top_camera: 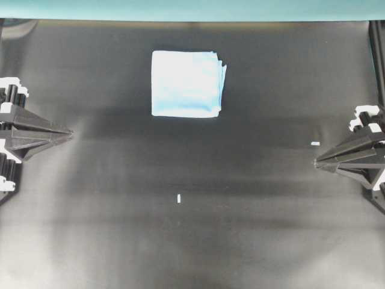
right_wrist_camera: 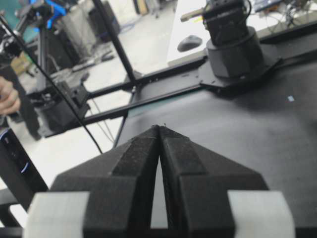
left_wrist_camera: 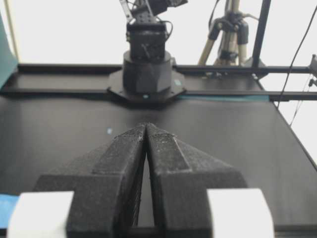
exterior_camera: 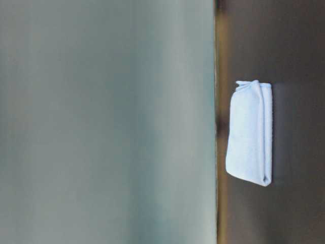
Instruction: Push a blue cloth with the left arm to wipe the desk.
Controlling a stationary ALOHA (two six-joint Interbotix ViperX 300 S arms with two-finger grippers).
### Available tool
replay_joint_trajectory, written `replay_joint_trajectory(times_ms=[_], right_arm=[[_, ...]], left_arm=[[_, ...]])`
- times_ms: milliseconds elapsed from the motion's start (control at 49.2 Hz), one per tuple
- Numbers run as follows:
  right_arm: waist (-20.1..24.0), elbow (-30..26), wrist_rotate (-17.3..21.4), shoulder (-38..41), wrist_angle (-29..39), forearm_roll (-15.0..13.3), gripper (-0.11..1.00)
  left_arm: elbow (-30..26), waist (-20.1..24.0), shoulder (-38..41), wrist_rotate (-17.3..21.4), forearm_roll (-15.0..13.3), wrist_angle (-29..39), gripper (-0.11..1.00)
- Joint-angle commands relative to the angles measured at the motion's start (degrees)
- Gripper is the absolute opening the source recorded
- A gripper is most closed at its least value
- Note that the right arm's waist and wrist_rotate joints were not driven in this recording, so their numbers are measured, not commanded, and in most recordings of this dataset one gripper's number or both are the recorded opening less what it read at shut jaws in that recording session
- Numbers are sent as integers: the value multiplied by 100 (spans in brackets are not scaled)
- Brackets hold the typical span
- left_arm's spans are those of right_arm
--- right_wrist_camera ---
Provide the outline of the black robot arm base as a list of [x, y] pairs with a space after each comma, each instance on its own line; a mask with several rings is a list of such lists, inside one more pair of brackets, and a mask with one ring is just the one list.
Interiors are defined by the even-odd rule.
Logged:
[[247, 25], [251, 11], [249, 0], [209, 0], [204, 7], [181, 16], [182, 22], [202, 17], [210, 35], [206, 49], [214, 75], [231, 78], [263, 63], [256, 31]]

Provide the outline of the bare person hand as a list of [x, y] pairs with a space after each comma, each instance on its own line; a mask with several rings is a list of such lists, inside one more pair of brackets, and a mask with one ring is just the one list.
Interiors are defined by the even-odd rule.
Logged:
[[12, 82], [0, 77], [0, 114], [8, 115], [20, 109], [19, 94]]

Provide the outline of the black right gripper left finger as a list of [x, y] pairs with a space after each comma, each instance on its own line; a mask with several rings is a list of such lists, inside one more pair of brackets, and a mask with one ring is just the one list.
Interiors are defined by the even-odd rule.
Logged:
[[151, 224], [159, 129], [59, 174], [37, 193], [26, 238], [125, 238]]

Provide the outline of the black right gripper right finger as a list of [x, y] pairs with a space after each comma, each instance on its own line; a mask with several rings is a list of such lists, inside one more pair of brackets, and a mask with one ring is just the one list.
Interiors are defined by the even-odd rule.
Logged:
[[169, 218], [191, 238], [294, 238], [295, 222], [282, 192], [262, 175], [159, 129]]

